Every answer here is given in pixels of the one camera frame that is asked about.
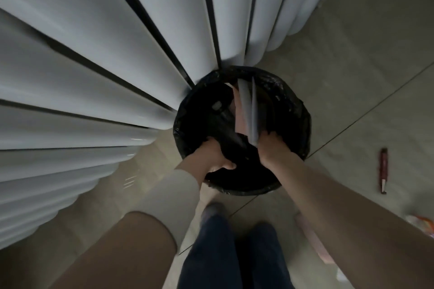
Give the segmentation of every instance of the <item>red box cutter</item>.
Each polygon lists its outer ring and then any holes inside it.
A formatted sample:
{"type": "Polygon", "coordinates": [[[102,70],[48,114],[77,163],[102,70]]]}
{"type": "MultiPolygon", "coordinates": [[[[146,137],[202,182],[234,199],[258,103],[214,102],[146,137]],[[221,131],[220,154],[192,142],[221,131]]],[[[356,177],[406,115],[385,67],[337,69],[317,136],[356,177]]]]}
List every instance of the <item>red box cutter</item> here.
{"type": "Polygon", "coordinates": [[[388,168],[387,149],[383,148],[380,151],[380,192],[381,192],[381,194],[386,194],[387,168],[388,168]]]}

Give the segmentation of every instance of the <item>trash can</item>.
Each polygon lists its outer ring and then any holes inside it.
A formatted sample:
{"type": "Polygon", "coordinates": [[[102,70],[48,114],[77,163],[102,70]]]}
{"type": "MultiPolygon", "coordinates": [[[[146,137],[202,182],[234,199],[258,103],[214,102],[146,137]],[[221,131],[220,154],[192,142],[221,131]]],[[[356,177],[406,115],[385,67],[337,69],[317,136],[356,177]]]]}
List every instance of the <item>trash can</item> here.
{"type": "Polygon", "coordinates": [[[182,101],[173,135],[182,158],[192,154],[207,137],[220,143],[222,153],[236,164],[236,169],[208,173],[205,183],[222,193],[258,195],[280,187],[273,173],[261,165],[257,148],[234,130],[235,115],[230,110],[234,93],[227,83],[235,86],[238,79],[252,78],[266,105],[266,130],[276,131],[301,159],[309,154],[310,114],[282,79],[255,67],[214,70],[182,101]]]}

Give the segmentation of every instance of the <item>white sleeve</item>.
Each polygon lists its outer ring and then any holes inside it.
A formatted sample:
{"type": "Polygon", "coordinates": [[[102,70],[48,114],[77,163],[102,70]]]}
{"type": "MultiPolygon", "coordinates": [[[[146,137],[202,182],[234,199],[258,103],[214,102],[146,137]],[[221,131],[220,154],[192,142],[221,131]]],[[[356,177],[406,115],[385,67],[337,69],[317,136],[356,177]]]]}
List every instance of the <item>white sleeve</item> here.
{"type": "Polygon", "coordinates": [[[158,219],[172,234],[179,249],[198,202],[198,182],[187,171],[177,169],[164,177],[131,211],[141,211],[158,219]]]}

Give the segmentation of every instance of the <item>pant leg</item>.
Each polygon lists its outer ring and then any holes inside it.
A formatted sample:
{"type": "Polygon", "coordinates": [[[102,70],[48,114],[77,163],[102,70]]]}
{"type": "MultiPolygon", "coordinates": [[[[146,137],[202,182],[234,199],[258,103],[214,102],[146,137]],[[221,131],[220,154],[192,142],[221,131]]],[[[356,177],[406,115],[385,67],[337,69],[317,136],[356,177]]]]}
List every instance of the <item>pant leg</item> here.
{"type": "Polygon", "coordinates": [[[294,289],[274,227],[262,223],[246,239],[251,286],[254,289],[294,289]]]}
{"type": "Polygon", "coordinates": [[[214,215],[201,227],[182,266],[177,289],[242,289],[234,236],[227,220],[214,215]]]}

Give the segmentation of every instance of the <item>foot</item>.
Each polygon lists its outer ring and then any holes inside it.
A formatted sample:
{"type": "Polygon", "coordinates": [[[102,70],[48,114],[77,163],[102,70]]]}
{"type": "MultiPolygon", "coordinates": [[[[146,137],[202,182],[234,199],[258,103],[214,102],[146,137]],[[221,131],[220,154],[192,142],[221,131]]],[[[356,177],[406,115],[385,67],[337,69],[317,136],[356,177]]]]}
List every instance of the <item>foot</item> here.
{"type": "Polygon", "coordinates": [[[220,215],[224,218],[228,217],[226,207],[220,202],[211,202],[205,207],[202,212],[202,217],[200,218],[200,226],[202,226],[206,221],[215,215],[220,215]]]}

